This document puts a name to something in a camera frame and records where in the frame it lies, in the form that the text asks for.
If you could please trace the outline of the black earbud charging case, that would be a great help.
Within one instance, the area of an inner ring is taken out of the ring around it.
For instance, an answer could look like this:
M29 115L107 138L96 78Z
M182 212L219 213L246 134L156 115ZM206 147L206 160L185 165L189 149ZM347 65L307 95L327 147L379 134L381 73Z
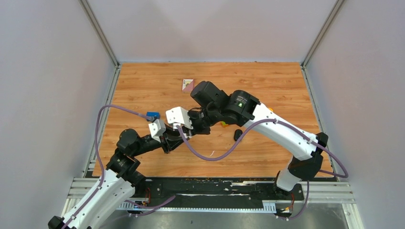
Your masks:
M243 131L241 129L236 129L234 131L234 136L233 136L233 140L236 142L238 141L238 139L241 137L241 135L243 134Z

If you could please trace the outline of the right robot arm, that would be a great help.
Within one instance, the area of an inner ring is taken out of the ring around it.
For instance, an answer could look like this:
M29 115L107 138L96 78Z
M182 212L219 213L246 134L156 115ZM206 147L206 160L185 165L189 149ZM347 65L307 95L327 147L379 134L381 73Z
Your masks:
M286 168L279 171L273 185L273 194L285 199L293 187L302 180L310 180L320 171L322 149L327 146L328 135L303 131L276 115L256 97L243 90L227 95L210 81L202 81L191 92L201 107L189 111L193 134L208 134L218 122L254 130L283 146L292 158Z

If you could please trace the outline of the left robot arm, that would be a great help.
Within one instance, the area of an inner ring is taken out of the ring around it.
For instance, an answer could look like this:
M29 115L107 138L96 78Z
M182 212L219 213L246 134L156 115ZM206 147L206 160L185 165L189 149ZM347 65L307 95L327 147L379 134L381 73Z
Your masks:
M98 229L104 221L131 196L146 192L145 176L137 171L138 155L162 148L170 152L183 143L178 130L168 128L157 140L151 135L140 137L134 129L124 130L104 174L86 195L64 216L54 216L50 229Z

